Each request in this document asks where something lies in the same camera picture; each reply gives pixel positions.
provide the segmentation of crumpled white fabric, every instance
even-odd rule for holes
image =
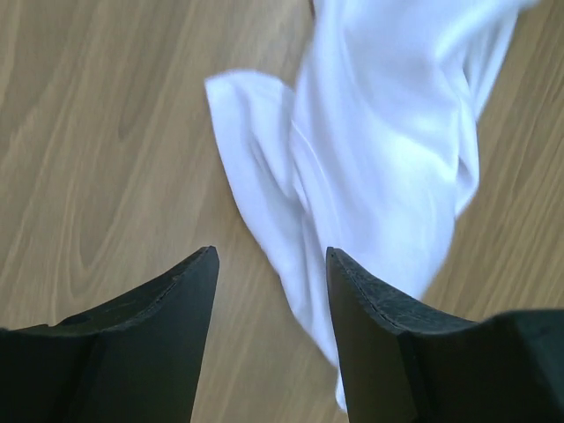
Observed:
[[[478,187],[476,121],[532,3],[321,0],[295,91],[252,70],[206,81],[235,202],[333,366],[325,250],[423,295]]]

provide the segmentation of brown wood grain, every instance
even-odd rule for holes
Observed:
[[[553,0],[520,21],[440,308],[564,305],[563,18]],[[214,244],[193,421],[346,421],[239,217],[203,88],[234,67],[291,82],[310,29],[303,0],[0,0],[0,325],[57,323]]]

